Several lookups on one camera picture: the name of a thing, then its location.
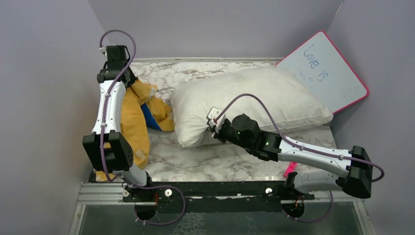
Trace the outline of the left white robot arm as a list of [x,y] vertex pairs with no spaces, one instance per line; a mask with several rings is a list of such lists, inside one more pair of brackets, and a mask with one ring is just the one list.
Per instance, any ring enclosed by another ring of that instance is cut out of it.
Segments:
[[122,103],[127,88],[137,80],[130,69],[132,58],[126,46],[99,49],[106,58],[97,74],[100,102],[92,132],[83,136],[82,145],[96,171],[114,174],[125,182],[129,193],[148,201],[154,194],[151,178],[133,163],[133,149],[121,133]]

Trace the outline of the yellow Mickey Mouse pillowcase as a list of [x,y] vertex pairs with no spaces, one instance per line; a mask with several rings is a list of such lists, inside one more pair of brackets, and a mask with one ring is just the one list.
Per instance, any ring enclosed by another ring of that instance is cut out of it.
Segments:
[[156,85],[137,80],[126,88],[120,112],[120,130],[134,152],[134,164],[145,169],[149,162],[150,140],[147,128],[174,131],[172,108],[155,96]]

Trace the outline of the white pillow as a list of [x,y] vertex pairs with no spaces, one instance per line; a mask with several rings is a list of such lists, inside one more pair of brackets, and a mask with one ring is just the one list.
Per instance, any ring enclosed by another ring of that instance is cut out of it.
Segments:
[[175,133],[184,148],[216,144],[207,115],[215,107],[229,120],[246,114],[265,131],[303,131],[328,124],[333,113],[296,76],[258,67],[187,82],[170,95]]

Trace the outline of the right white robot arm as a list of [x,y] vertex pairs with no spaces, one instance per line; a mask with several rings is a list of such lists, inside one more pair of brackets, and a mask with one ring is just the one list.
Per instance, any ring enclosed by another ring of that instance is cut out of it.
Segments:
[[360,146],[351,150],[305,144],[278,133],[263,131],[255,120],[238,115],[229,121],[207,116],[208,130],[222,143],[230,142],[263,161],[296,162],[317,168],[310,173],[291,172],[282,186],[283,195],[295,199],[312,191],[343,191],[355,198],[371,197],[373,165]]

